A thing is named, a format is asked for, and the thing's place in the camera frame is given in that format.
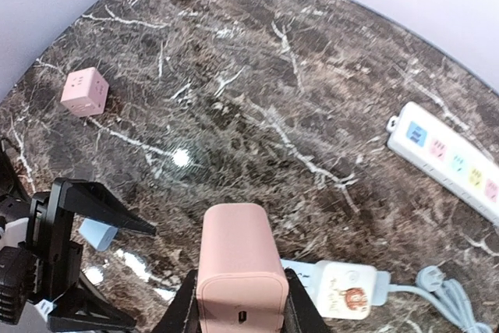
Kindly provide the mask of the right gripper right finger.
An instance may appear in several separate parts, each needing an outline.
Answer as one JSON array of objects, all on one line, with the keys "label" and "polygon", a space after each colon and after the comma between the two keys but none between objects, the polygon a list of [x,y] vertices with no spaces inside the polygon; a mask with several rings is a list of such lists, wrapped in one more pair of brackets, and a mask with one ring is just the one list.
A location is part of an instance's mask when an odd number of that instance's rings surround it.
[{"label": "right gripper right finger", "polygon": [[285,276],[289,291],[282,331],[286,333],[330,333],[330,328],[319,314],[298,275],[291,268],[286,268]]}]

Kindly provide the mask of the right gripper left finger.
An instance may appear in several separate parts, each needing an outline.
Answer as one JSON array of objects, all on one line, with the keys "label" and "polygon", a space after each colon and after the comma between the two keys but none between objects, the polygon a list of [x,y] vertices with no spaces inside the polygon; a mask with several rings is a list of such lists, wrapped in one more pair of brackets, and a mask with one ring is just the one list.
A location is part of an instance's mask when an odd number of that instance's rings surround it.
[{"label": "right gripper left finger", "polygon": [[199,333],[200,314],[196,300],[197,270],[191,270],[152,333]]}]

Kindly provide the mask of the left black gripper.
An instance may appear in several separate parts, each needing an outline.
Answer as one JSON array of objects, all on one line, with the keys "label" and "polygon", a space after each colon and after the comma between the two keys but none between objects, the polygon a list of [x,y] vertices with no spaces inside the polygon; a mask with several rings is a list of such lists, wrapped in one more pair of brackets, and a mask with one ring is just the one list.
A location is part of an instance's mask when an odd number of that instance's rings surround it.
[{"label": "left black gripper", "polygon": [[7,222],[28,219],[27,229],[14,241],[34,258],[28,269],[27,300],[55,300],[47,317],[51,332],[131,332],[136,320],[111,305],[80,271],[83,247],[71,240],[74,214],[156,235],[152,224],[129,211],[100,182],[57,178],[51,192],[35,193],[29,203],[2,193],[1,216]]}]

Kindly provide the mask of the blue plug adapter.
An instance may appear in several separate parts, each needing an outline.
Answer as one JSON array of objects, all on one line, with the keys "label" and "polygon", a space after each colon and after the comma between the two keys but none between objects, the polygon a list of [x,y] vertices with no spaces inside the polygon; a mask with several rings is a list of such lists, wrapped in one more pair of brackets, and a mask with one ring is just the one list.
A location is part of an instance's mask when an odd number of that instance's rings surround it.
[{"label": "blue plug adapter", "polygon": [[79,228],[80,235],[99,252],[106,251],[118,229],[105,223],[85,218]]}]

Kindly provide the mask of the white cube socket adapter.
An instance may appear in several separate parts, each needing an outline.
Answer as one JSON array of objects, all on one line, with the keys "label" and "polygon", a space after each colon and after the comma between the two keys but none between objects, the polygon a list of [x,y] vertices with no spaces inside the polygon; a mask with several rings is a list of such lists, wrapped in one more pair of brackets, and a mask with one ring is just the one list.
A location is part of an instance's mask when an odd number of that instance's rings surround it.
[{"label": "white cube socket adapter", "polygon": [[321,260],[314,265],[310,298],[326,319],[363,320],[370,314],[375,267]]}]

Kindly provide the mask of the pink plug adapter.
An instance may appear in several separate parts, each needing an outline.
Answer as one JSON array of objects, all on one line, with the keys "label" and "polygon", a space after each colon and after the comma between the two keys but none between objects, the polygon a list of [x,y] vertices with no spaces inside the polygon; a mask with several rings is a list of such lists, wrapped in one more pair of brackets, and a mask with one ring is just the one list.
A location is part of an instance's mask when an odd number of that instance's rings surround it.
[{"label": "pink plug adapter", "polygon": [[203,217],[196,299],[203,332],[279,332],[288,281],[266,211],[218,204]]}]

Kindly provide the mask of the pink cube socket adapter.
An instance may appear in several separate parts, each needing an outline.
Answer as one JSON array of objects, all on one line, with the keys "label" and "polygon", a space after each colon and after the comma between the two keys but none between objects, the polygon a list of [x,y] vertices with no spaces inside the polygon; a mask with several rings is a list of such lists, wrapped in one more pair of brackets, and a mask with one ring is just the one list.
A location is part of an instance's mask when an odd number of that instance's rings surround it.
[{"label": "pink cube socket adapter", "polygon": [[109,85],[95,67],[71,72],[66,79],[60,102],[76,117],[104,112]]}]

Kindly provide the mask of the white colourful power strip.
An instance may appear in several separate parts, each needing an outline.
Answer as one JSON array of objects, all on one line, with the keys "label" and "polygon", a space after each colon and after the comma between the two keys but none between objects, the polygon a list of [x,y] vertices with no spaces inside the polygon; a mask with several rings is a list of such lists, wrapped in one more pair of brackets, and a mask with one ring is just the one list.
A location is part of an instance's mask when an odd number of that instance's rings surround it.
[{"label": "white colourful power strip", "polygon": [[498,225],[498,166],[414,102],[389,118],[387,146]]}]

